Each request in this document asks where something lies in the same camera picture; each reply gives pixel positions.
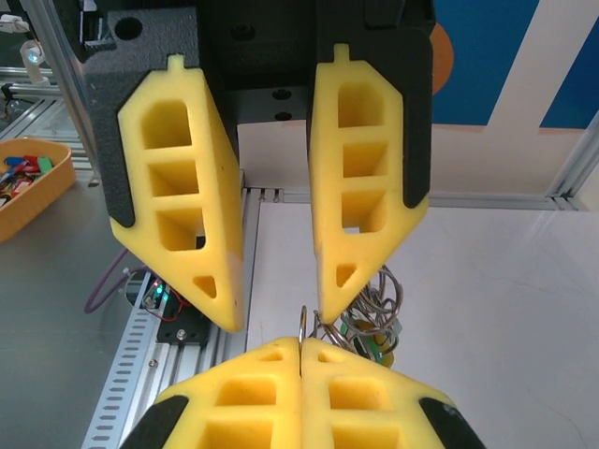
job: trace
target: orange circle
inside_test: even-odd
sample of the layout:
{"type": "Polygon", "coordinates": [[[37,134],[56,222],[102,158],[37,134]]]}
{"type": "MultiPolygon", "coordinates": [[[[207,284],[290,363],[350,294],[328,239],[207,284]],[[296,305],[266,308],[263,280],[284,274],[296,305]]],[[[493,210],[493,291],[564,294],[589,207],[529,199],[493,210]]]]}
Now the orange circle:
{"type": "Polygon", "coordinates": [[[432,44],[432,94],[445,86],[453,69],[454,54],[451,39],[439,23],[431,33],[432,44]]]}

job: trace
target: orange tray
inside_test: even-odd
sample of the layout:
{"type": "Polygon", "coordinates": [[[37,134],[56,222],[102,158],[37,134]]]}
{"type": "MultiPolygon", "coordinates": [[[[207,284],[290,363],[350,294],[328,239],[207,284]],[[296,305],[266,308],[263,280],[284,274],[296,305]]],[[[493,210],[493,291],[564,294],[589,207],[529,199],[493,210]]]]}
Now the orange tray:
{"type": "Polygon", "coordinates": [[[25,155],[49,157],[54,167],[7,204],[0,206],[0,242],[14,236],[75,182],[70,148],[36,138],[0,142],[0,171],[7,170],[4,164],[7,157],[25,155]]]}

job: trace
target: screw hole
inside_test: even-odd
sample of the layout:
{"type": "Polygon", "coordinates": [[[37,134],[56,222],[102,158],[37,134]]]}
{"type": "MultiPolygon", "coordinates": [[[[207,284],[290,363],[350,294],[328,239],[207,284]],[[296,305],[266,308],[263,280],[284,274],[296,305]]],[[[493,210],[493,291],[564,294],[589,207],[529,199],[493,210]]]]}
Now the screw hole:
{"type": "Polygon", "coordinates": [[[252,25],[247,23],[238,23],[231,28],[231,35],[235,40],[247,41],[252,40],[256,36],[256,30],[252,25]]]}
{"type": "Polygon", "coordinates": [[[274,116],[275,120],[278,120],[279,122],[291,120],[291,117],[293,116],[289,112],[279,112],[274,116]]]}
{"type": "Polygon", "coordinates": [[[288,100],[291,98],[291,91],[287,89],[279,89],[272,93],[272,98],[275,100],[288,100]]]}
{"type": "Polygon", "coordinates": [[[133,40],[139,37],[143,25],[135,17],[125,17],[116,22],[114,34],[121,40],[133,40]]]}

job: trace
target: metal post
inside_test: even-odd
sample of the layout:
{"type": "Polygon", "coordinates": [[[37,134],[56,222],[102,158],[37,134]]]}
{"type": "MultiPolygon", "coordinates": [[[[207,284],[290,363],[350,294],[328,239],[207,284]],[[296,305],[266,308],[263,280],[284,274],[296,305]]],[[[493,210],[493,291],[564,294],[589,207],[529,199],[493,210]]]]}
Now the metal post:
{"type": "Polygon", "coordinates": [[[66,40],[51,0],[21,0],[46,53],[54,79],[60,87],[68,113],[75,124],[83,149],[97,172],[97,150],[82,85],[81,64],[66,40]]]}

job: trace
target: white table surface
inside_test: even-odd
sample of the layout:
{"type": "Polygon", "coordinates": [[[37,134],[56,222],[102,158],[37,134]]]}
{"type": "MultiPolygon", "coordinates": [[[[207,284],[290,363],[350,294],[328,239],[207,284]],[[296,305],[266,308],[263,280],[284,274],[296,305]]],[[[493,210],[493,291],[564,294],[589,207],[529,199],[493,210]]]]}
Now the white table surface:
{"type": "MultiPolygon", "coordinates": [[[[248,349],[316,308],[311,225],[310,205],[262,205],[248,349]]],[[[598,262],[599,214],[431,209],[388,261],[393,369],[445,391],[488,448],[599,448],[598,262]]]]}

